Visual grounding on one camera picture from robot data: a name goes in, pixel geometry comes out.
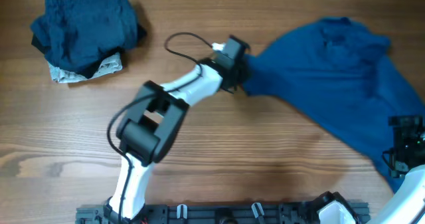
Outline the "blue polo shirt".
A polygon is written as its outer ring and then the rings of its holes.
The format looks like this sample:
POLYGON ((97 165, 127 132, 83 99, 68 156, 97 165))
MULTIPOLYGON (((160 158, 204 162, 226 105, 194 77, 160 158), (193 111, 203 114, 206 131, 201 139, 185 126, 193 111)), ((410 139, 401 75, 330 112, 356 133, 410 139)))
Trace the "blue polo shirt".
POLYGON ((424 102, 390 59, 391 41, 346 17, 330 17, 277 38, 248 56, 249 96, 275 96, 367 156, 397 191, 382 153, 392 116, 421 115, 424 102))

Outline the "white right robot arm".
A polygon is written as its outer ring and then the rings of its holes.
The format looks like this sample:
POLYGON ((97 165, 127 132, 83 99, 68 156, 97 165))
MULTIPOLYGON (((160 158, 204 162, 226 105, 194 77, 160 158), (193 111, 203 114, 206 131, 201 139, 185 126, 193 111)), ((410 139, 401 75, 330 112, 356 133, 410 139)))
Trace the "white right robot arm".
MULTIPOLYGON (((369 223, 424 222, 424 116, 393 116, 393 147, 381 158, 393 178, 404 181, 393 197, 369 223)), ((361 223, 349 203, 337 192, 325 192, 311 202, 307 217, 312 223, 361 223)))

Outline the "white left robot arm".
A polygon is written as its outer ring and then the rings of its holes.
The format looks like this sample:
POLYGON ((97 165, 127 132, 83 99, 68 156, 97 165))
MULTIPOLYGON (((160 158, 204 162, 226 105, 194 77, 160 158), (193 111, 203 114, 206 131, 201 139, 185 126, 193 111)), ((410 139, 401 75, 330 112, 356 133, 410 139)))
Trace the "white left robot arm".
POLYGON ((143 84, 118 112, 123 118, 115 149, 122 165, 115 193, 104 205, 110 223, 132 223, 140 215, 153 169, 171 149, 188 109, 219 90, 237 87, 247 76, 246 55, 232 58, 216 52, 177 80, 143 84))

